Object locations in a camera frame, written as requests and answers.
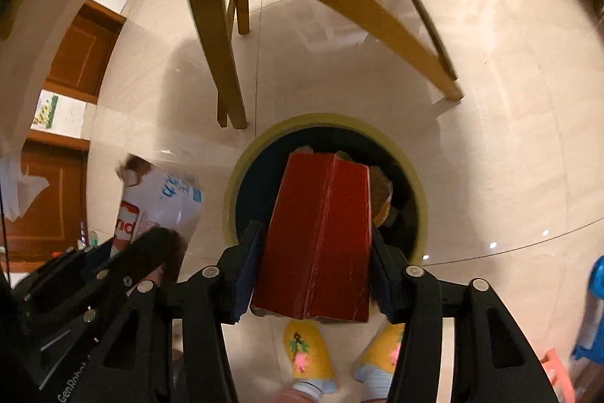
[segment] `red object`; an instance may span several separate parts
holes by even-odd
[[[290,318],[367,321],[369,168],[335,154],[289,156],[252,306]]]

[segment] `pink plastic object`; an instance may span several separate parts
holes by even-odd
[[[569,373],[560,362],[556,349],[545,353],[545,356],[541,359],[541,366],[543,366],[547,377],[550,378],[550,383],[557,390],[556,394],[559,394],[559,391],[562,392],[564,403],[575,403],[575,388],[570,382]]]

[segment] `pink flower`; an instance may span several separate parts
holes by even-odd
[[[303,352],[298,352],[296,357],[294,357],[294,366],[298,369],[298,372],[303,373],[304,369],[308,365],[308,359],[306,354]]]
[[[399,359],[399,352],[401,350],[401,344],[397,343],[396,344],[396,348],[390,352],[390,363],[395,366],[396,365],[396,361]]]

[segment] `black cable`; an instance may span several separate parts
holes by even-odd
[[[4,202],[2,201],[2,184],[0,184],[0,216],[2,217],[2,237],[4,239],[4,256],[6,257],[6,275],[8,277],[8,285],[10,286],[10,264],[8,262],[8,242],[6,239],[6,222],[4,220]]]

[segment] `yellow rim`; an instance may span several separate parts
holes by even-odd
[[[295,116],[288,120],[274,125],[264,134],[257,137],[250,146],[243,152],[237,164],[233,168],[228,185],[226,186],[224,207],[222,213],[222,228],[227,243],[233,245],[238,244],[237,234],[235,229],[235,205],[237,202],[237,192],[243,177],[258,155],[269,145],[275,142],[285,134],[296,130],[308,127],[339,127],[348,128],[359,132],[366,137],[374,140],[381,147],[386,149],[392,157],[397,161],[398,165],[405,172],[405,176],[409,181],[413,195],[416,199],[416,207],[418,208],[418,236],[416,237],[415,248],[411,254],[409,261],[415,264],[422,263],[422,257],[426,250],[427,229],[428,229],[428,202],[424,188],[419,181],[418,174],[413,167],[413,164],[398,148],[398,146],[385,134],[375,127],[349,116],[344,116],[336,113],[309,113],[305,115]]]

